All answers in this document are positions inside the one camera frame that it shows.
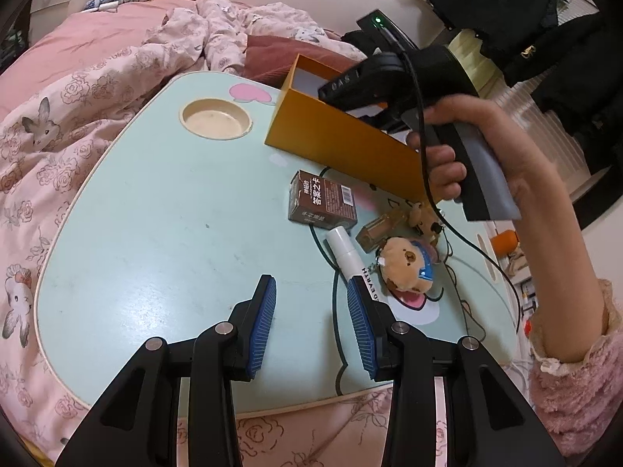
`white slatted panel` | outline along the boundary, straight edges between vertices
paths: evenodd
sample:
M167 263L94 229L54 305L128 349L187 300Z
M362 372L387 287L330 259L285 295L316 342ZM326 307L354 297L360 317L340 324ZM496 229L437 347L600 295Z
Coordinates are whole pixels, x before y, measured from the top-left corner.
M585 0L570 0L558 15L560 24L570 19L597 12ZM565 132L557 115L553 112L543 114L530 97L541 80L541 74L534 79L517 83L509 88L503 79L494 85L489 98L494 100L534 139L545 156L556 166L565 181L569 193L578 189L590 178L580 146Z

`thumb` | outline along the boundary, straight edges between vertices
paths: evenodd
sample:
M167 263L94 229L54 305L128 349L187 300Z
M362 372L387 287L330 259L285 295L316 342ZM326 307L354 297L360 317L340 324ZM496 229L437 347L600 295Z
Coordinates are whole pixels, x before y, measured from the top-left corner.
M446 124L464 121L478 127L487 126L496 116L499 107L491 101L469 95L444 96L424 112L428 124Z

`orange object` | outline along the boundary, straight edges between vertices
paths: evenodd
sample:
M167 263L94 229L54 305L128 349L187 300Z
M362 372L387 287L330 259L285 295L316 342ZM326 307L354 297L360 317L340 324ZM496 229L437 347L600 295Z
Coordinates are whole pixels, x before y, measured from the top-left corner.
M292 87L303 71L338 72L298 55L281 88L265 144L328 165L413 203L426 199L419 154L387 133Z
M515 230L507 230L491 237L491 246L493 246L493 252L498 258L508 256L518 245L519 239Z

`pink comforter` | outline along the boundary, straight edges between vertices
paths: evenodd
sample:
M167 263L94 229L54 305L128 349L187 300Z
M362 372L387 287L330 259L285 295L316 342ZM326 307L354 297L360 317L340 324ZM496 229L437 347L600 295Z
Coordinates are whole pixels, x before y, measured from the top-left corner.
M73 15L0 77L0 269L7 293L7 301L0 301L0 404L16 430L52 460L86 408L57 381L39 351L33 293L51 241L97 160L163 82L197 68L202 49L208 58L203 68L238 72L244 48L235 40L245 27L343 48L310 26L301 11L274 4L241 23L231 12L245 8L226 10L223 2L154 0L123 5L117 14ZM270 19L281 10L289 16L271 27ZM224 37L220 42L210 32L216 25ZM360 54L346 52L353 59ZM304 411L241 419L245 465L378 466L390 397L390 390L381 390ZM437 434L444 463L444 423ZM180 420L180 465L186 463L186 441Z

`white cap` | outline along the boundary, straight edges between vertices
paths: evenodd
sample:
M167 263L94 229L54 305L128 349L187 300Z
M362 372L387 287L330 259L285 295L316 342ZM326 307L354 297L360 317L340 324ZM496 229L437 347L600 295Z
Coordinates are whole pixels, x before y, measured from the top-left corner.
M343 226L338 226L337 228L330 230L326 234L326 241L329 243L335 258L340 258L343 255L355 250L353 243L351 242L350 237L348 237L347 231Z

